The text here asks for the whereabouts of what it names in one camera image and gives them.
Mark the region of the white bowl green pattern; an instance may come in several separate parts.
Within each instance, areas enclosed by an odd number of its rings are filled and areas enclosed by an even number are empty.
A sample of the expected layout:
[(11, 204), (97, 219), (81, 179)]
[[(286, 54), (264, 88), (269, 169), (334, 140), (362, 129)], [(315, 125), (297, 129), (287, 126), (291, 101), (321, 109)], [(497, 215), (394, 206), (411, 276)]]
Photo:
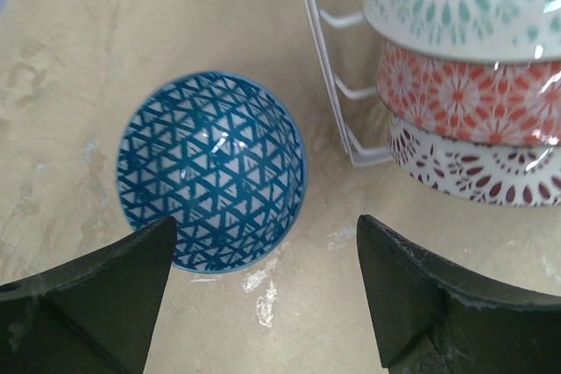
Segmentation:
[(560, 58), (560, 0), (365, 0), (373, 29), (409, 50), (468, 62)]

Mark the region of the white bowl maroon pattern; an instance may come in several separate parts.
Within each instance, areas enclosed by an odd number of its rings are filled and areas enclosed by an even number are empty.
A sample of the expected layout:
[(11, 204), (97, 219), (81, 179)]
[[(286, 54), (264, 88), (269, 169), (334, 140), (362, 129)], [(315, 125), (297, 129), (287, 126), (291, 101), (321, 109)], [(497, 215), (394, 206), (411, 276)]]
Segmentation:
[(560, 203), (558, 146), (485, 145), (445, 138), (392, 115), (388, 147), (399, 167), (440, 192), (499, 206)]

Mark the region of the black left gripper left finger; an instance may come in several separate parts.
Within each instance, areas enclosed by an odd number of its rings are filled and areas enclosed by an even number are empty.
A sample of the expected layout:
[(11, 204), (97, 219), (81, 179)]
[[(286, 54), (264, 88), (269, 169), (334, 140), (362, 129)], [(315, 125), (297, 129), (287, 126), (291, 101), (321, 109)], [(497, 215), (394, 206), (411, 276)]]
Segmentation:
[(3, 373), (141, 373), (167, 285), (177, 222), (1, 287)]

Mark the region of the blue triangle pattern bowl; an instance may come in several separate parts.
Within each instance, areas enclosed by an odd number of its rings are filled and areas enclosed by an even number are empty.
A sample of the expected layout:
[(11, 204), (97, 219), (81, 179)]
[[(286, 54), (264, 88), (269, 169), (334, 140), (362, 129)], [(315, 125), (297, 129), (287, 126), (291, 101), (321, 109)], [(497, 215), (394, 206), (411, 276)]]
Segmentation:
[(302, 134), (284, 104), (243, 75), (187, 74), (132, 114), (117, 152), (124, 217), (139, 229), (177, 222), (174, 264), (234, 272), (272, 252), (308, 185)]

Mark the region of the orange floral pattern bowl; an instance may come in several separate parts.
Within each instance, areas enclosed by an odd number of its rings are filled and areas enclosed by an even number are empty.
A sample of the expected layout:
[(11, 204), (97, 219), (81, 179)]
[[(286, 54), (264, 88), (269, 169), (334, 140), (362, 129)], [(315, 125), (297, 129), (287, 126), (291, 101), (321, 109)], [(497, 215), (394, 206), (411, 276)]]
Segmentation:
[(559, 145), (560, 64), (440, 60), (385, 42), (380, 99), (414, 126), (448, 138)]

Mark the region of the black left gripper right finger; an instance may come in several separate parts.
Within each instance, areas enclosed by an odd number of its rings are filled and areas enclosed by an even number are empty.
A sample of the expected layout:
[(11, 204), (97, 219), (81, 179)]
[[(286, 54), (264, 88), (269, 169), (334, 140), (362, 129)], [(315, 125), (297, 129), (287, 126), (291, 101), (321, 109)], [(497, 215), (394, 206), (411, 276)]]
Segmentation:
[(560, 299), (473, 272), (370, 215), (357, 248), (391, 373), (558, 373)]

